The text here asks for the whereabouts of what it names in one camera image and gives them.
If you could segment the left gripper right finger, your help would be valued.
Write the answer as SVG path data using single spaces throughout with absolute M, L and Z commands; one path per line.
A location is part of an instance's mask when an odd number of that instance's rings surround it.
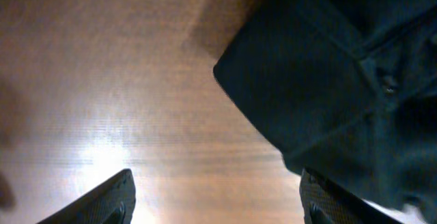
M 299 186 L 305 224 L 401 224 L 312 169 Z

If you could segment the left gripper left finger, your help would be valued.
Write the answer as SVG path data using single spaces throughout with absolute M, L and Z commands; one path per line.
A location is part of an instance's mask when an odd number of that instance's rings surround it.
M 123 169 L 38 224 L 130 224 L 135 204 L 132 171 Z

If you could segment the black t-shirt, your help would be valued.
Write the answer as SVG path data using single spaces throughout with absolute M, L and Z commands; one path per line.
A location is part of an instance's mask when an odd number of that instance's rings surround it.
M 436 0 L 267 0 L 214 76 L 291 172 L 436 222 Z

